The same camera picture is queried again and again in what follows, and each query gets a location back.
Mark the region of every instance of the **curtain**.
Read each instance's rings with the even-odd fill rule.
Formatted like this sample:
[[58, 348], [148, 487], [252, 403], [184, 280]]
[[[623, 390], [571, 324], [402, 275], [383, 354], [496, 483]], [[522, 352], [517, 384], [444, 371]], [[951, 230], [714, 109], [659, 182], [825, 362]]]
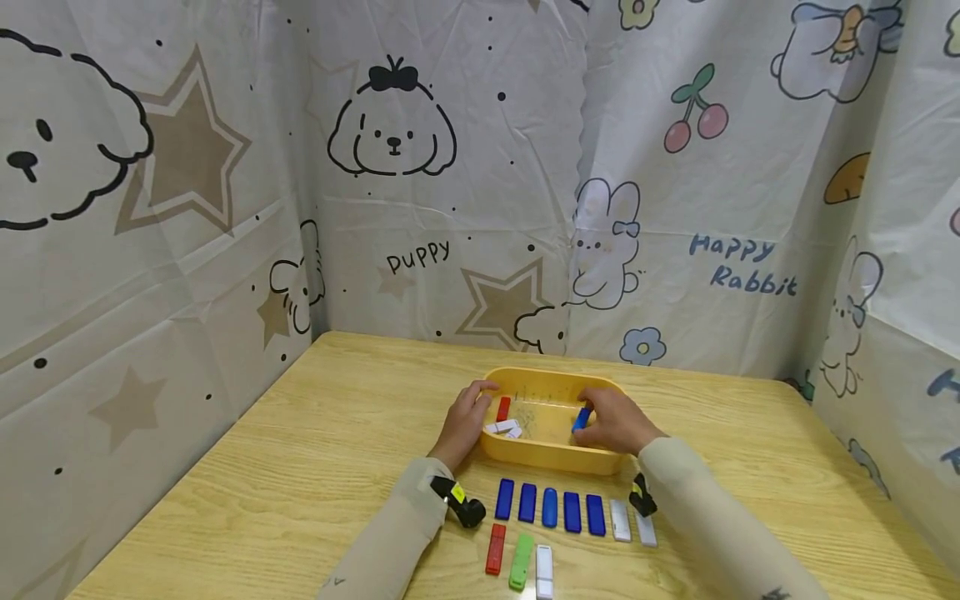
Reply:
[[7, 3], [0, 597], [327, 328], [783, 379], [960, 572], [958, 13]]

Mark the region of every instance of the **wood grain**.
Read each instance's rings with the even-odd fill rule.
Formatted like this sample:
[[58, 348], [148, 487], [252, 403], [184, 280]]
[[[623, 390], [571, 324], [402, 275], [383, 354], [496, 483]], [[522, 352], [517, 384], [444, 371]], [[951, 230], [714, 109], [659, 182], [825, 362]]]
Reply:
[[[790, 387], [773, 381], [331, 332], [321, 337], [71, 595], [81, 599], [309, 599], [436, 440], [471, 379], [525, 366], [613, 379], [794, 552], [833, 600], [960, 598], [960, 584]], [[492, 508], [501, 477], [623, 497], [634, 471], [597, 478], [493, 463], [460, 475]], [[554, 547], [558, 600], [723, 598], [695, 543], [657, 521], [660, 548], [514, 520]], [[407, 598], [518, 598], [484, 574], [492, 518], [448, 520]], [[532, 580], [524, 600], [533, 598]]]

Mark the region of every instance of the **sleeve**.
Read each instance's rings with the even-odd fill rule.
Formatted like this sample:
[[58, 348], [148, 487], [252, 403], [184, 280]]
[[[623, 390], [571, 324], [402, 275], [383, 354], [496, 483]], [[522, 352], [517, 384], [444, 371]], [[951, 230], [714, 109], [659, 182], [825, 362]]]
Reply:
[[320, 588], [317, 600], [400, 600], [420, 555], [446, 517], [430, 489], [435, 475], [452, 478], [433, 458], [411, 463], [390, 497]]
[[746, 507], [713, 479], [684, 441], [658, 438], [640, 451], [650, 494], [673, 527], [725, 573], [732, 597], [825, 600], [827, 593]]

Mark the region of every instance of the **red block in tray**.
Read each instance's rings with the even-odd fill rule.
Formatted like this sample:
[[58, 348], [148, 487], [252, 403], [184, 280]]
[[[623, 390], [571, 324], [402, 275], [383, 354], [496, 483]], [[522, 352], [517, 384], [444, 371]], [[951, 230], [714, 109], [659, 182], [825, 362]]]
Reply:
[[499, 575], [500, 562], [503, 560], [503, 541], [507, 537], [507, 528], [499, 523], [493, 524], [490, 533], [490, 549], [487, 550], [487, 574]]
[[496, 420], [502, 421], [507, 420], [507, 415], [510, 414], [510, 397], [503, 396], [500, 398], [500, 408], [496, 411]]

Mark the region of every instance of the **yellow bin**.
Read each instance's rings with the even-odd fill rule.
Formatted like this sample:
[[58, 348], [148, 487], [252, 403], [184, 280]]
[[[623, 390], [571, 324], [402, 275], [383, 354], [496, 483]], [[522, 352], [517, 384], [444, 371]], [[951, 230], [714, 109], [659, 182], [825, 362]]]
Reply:
[[523, 433], [517, 439], [484, 430], [480, 445], [494, 460], [528, 467], [593, 475], [614, 475], [620, 471], [621, 455], [597, 448], [575, 445], [570, 429], [583, 402], [577, 399], [587, 387], [614, 388], [618, 385], [603, 377], [567, 372], [504, 367], [487, 373], [487, 379], [500, 386], [484, 424], [496, 422], [500, 398], [509, 396], [510, 414]]

